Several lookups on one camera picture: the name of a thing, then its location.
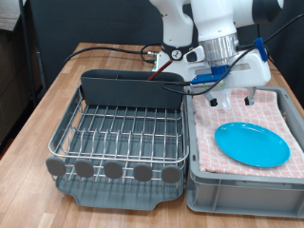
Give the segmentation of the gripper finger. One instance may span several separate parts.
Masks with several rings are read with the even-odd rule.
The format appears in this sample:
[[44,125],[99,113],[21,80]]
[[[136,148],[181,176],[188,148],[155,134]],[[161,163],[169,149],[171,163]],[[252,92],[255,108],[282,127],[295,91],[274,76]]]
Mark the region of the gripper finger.
[[255,86],[248,88],[249,94],[244,99],[244,102],[246,105],[253,105],[255,103],[255,94],[257,91],[257,88]]
[[205,95],[205,99],[208,101],[210,106],[218,105],[218,100],[210,92]]

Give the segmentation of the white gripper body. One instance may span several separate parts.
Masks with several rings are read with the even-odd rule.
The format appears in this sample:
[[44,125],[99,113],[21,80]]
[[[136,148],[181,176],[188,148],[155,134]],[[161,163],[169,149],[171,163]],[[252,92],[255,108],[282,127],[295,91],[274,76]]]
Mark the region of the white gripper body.
[[187,63],[185,80],[196,93],[265,86],[271,79],[267,61],[264,46],[252,47],[219,60]]

